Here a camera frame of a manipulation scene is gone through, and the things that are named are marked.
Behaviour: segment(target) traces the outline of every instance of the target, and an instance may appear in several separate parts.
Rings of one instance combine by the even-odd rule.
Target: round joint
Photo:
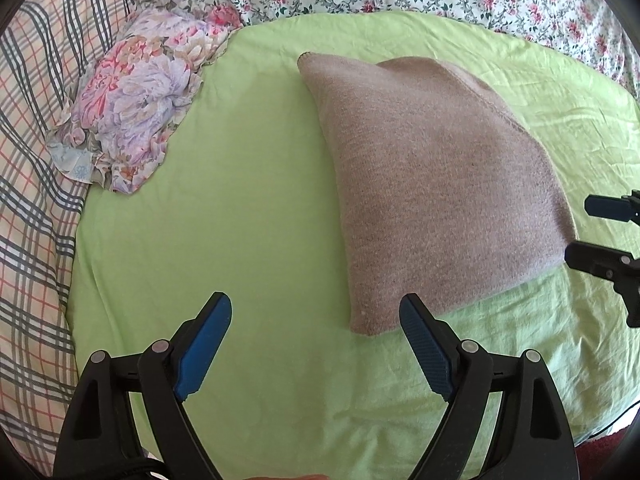
[[[525,355],[527,356],[527,359],[532,363],[537,363],[538,361],[540,361],[540,359],[542,359],[540,357],[540,354],[535,350],[527,350],[527,353]]]
[[[475,354],[479,348],[478,343],[471,341],[471,339],[465,339],[462,342],[462,349],[469,354]]]
[[[156,354],[161,354],[162,352],[166,352],[168,348],[169,348],[169,342],[166,339],[159,339],[158,341],[156,341],[151,345],[151,349]]]
[[[107,352],[105,352],[104,350],[98,350],[91,354],[90,359],[92,363],[101,363],[102,361],[104,361],[105,357],[107,357]]]

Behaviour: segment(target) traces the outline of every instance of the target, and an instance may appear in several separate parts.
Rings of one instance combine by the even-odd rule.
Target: red carpet
[[[600,470],[607,458],[625,436],[625,430],[621,430],[598,440],[591,440],[580,444],[575,449],[580,466],[580,480],[591,480]]]

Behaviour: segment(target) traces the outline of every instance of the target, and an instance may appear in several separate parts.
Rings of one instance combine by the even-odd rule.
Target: green fabric
[[[334,171],[296,69],[307,50],[369,62],[429,56],[470,70],[549,151],[580,238],[636,254],[635,226],[590,219],[582,203],[640,181],[638,108],[592,69],[479,27],[410,12],[303,16],[232,37],[137,193],[89,193],[67,313],[81,367],[96,349],[128,354],[171,336],[222,290],[233,321],[186,409],[225,478],[407,478],[444,403],[402,332],[348,330]],[[489,351],[540,350],[577,440],[637,393],[640,332],[625,328],[604,281],[562,267],[446,321]],[[140,433],[155,449],[143,421]],[[468,473],[489,436],[487,427]]]

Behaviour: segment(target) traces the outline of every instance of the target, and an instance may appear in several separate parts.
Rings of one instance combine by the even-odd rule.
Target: plaid fabric
[[[77,381],[65,309],[88,187],[44,135],[135,1],[27,0],[0,38],[0,424],[45,474]]]

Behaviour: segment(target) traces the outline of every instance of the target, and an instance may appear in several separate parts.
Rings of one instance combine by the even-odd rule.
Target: folded brown sweater
[[[334,159],[352,330],[395,328],[408,292],[441,315],[562,262],[575,227],[553,167],[483,81],[418,57],[298,67]]]

